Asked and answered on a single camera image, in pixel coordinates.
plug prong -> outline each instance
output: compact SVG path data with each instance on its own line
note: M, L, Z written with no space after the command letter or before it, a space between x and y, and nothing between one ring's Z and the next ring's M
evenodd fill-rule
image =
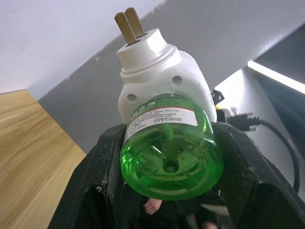
M141 25L140 19L134 7L130 7L125 11L125 15L129 21L129 24L134 32L134 35L138 38L145 35L145 31Z
M122 12L117 13L115 15L114 19L115 19L116 23L118 24L118 26L121 30L121 33L128 45L138 41L128 23L128 21L126 20L124 13L122 13Z

fluorescent light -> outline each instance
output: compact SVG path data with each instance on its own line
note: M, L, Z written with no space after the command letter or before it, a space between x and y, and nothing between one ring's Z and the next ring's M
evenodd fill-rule
M258 71L261 74L264 74L265 76L270 77L271 79L274 79L282 84L287 85L288 87L291 87L291 88L305 94L305 84L302 84L298 81L290 79L287 76L277 73L269 68L266 68L258 63L255 63L254 61L249 61L248 67Z

black cable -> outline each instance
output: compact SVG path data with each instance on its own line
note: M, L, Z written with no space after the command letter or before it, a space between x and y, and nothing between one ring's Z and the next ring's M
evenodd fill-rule
M268 127L270 130L272 130L281 140L282 142L286 145L286 147L289 150L290 156L292 158L292 162L294 165L294 173L295 173L295 180L294 180L294 189L297 193L299 193L299 189L300 189L300 164L299 161L297 159L297 155L295 152L295 149L293 147L293 145L290 143L289 139L287 139L274 125L272 125L269 122L266 122L264 120L257 120L258 124L264 125L266 127Z
M260 120L259 117L253 117L252 114L240 114L237 116L228 117L227 122L235 128L239 129L240 131L251 131L250 127L257 125L264 125L268 127L271 131L273 131L288 148L294 165L295 180L293 187L297 193L299 192L301 179L300 164L295 149L288 138L286 138L274 125L264 120Z

bottle label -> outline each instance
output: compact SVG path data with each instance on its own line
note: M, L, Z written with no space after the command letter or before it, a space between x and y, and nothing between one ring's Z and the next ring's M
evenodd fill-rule
M146 127L162 123L181 123L198 126L193 110L182 107L162 107L149 110L135 118L128 126L125 141Z

green liquid bottle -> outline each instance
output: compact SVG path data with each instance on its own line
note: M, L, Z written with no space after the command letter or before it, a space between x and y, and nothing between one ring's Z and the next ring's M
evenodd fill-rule
M208 191L224 168L211 123L200 106L163 97L139 107L121 151L125 181L140 194L181 200Z

